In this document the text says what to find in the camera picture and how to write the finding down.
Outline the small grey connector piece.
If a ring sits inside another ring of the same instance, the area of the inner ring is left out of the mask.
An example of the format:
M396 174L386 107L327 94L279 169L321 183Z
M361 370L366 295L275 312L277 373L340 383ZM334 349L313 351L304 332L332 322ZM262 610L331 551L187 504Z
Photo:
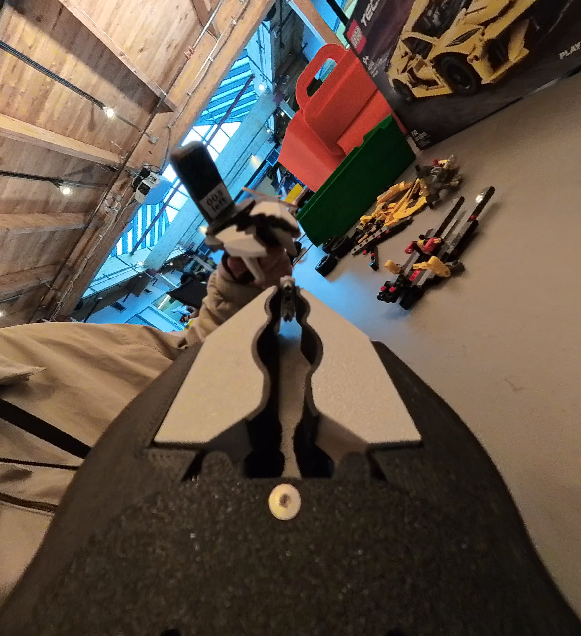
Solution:
M296 292L294 278L290 275L282 277L279 282L279 291L281 294L281 318L285 322L291 322L295 319L296 309Z

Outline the black office chair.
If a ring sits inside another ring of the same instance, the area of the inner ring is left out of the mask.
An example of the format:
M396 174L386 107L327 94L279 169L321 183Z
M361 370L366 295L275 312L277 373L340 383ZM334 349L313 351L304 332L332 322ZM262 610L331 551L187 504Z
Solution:
M207 296L207 283L191 277L179 287L168 291L167 295L184 306L201 309L203 300Z

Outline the black grey brick chassis assembly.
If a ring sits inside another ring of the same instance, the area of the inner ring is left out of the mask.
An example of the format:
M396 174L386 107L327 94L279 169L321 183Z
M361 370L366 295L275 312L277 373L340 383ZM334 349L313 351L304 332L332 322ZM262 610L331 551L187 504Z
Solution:
M391 276L382 283L377 300L410 310L429 289L461 275L465 270L461 256L476 235L480 215L495 192L494 186L486 187L476 197L471 211L463 208L465 199L460 197L435 228L407 245L403 263L385 262Z

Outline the green plastic storage box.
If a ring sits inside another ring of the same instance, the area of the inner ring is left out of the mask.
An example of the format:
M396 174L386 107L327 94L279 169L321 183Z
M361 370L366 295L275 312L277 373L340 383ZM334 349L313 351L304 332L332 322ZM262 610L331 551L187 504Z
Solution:
M297 214L315 246L345 234L415 160L406 136L389 115L355 147Z

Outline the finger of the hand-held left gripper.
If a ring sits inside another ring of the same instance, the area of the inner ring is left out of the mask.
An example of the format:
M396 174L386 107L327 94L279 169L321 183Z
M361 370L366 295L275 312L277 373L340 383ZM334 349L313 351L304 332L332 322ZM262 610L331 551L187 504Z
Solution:
M263 258L267 247L257 236L254 226L240 229L230 225L222 230L215 230L208 225L205 230L205 244L212 252L223 251L230 257L241 259Z
M291 208L276 198L248 200L248 250L269 251L282 247L296 251L299 226Z

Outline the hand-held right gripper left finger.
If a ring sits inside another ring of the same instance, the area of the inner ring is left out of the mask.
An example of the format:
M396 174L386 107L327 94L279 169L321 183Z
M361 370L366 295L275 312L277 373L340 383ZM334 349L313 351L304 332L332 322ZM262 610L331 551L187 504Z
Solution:
M154 444L217 451L250 478L284 470L279 421L281 291L270 287L200 345Z

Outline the dark toy car set box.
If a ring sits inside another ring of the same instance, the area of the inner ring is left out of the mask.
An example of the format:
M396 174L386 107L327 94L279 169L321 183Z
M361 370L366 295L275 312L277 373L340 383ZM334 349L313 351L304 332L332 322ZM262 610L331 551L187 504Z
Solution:
M420 149L581 66L581 1L357 1L344 36Z

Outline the red plastic storage box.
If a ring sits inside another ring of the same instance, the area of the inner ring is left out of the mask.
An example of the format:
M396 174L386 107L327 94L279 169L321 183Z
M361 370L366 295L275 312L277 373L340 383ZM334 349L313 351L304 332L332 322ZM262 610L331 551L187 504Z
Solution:
M326 44L299 75L299 109L288 123L279 162L316 192L364 137L392 115L355 52Z

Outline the person's left forearm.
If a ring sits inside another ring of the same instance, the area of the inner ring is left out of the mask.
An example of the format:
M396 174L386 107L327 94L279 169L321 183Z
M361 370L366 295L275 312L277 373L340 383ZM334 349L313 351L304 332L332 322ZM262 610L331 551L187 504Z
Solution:
M266 288L266 285L256 284L251 272L242 265L237 265L236 271L230 265L219 266L210 276L199 315L185 330L177 347L185 349L202 343Z

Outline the yellow brick panel assembly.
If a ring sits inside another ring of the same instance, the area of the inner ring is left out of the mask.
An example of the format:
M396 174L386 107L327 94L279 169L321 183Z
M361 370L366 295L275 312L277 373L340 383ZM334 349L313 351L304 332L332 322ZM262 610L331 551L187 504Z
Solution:
M422 179L390 187L377 198L374 209L359 219L351 255L366 255L375 244L406 229L427 206L429 194L429 186Z

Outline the person's left hand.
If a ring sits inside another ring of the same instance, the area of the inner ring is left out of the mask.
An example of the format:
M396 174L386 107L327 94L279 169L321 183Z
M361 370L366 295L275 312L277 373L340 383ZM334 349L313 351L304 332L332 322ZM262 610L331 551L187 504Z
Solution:
M283 247L269 248L265 256L257 259L257 263L261 269L261 277L256 280L243 259L223 256L220 274L228 281L258 291L278 286L282 278L293 274L292 260Z

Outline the grey yellow brick chunk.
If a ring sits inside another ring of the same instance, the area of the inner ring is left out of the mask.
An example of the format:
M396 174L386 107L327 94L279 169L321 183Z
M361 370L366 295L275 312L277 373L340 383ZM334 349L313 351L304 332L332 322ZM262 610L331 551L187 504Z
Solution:
M431 209L440 201L442 191L459 188L463 180L455 155L443 160L434 159L430 165L416 164L415 174L420 185L420 194Z

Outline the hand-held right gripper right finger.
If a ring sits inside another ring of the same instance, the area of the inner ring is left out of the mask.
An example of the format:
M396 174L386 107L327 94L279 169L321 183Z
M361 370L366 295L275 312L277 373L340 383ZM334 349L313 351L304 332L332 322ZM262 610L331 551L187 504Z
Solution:
M367 334L295 288L308 364L294 454L301 476L332 476L348 455L417 447L422 436Z

